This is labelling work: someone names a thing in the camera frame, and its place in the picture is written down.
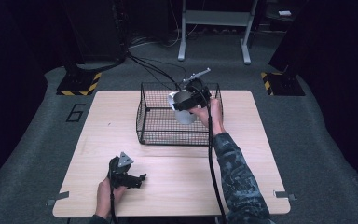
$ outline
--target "hazard stripe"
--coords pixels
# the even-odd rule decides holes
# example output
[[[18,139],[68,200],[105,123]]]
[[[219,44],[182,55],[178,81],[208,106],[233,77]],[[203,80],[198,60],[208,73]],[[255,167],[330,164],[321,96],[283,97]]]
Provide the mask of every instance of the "hazard stripe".
[[[267,94],[274,95],[274,93],[272,92],[271,85],[269,84],[269,80],[267,79],[267,73],[261,73],[261,77],[263,78],[264,87],[266,88]]]
[[[89,86],[88,91],[57,91],[57,95],[92,95],[94,90],[97,88],[98,81],[100,80],[102,73],[95,75],[92,80],[91,85]]]

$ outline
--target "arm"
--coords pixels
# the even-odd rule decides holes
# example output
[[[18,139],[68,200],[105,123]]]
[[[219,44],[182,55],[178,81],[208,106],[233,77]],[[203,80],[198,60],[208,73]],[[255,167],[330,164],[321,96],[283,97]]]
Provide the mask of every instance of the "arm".
[[[125,191],[125,187],[121,186],[113,189],[115,195],[115,204],[118,203]],[[99,185],[97,191],[97,207],[95,214],[92,216],[89,224],[107,224],[107,218],[110,214],[110,183],[109,178],[105,178]]]
[[[219,162],[222,188],[229,209],[228,223],[271,223],[269,209],[261,195],[252,171],[246,164],[240,148],[223,126],[220,102],[212,99],[213,147]],[[189,110],[208,127],[208,111],[204,108]]]

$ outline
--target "person's left hand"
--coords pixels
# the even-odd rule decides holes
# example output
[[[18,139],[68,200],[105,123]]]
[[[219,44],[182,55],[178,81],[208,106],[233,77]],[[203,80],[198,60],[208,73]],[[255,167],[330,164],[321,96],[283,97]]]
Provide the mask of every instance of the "person's left hand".
[[[118,203],[124,194],[126,187],[120,186],[117,189],[113,189],[113,194],[115,195],[115,203]],[[110,183],[109,178],[105,178],[98,185],[97,192],[97,208],[95,210],[95,215],[107,219],[110,214]]]

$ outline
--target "metal rack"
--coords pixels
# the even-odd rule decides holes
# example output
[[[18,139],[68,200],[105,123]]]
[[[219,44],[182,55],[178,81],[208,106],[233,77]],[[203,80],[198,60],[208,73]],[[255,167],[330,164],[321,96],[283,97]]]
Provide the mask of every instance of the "metal rack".
[[[255,16],[255,7],[257,0],[252,3],[250,12],[223,12],[223,11],[198,11],[186,10],[186,0],[183,0],[182,7],[182,39],[179,48],[178,60],[185,59],[186,52],[186,25],[187,24],[205,24],[205,25],[226,25],[246,27],[245,35],[240,40],[243,61],[245,64],[251,63],[251,57],[247,42],[251,32],[252,23]]]
[[[221,101],[219,85],[207,86],[212,97]],[[180,124],[176,120],[167,100],[173,91],[176,91],[174,83],[141,84],[141,101],[136,117],[139,142],[143,145],[208,146],[208,129],[200,120],[192,124]]]

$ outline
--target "black wire basket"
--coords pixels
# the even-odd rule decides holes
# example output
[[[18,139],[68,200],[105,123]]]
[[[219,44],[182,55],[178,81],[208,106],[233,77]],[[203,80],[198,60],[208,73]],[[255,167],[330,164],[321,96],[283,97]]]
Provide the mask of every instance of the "black wire basket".
[[[220,100],[219,85],[205,83],[211,97]],[[144,145],[208,146],[208,128],[197,118],[191,124],[181,124],[168,102],[168,95],[179,91],[175,83],[144,82],[136,116],[138,140]]]

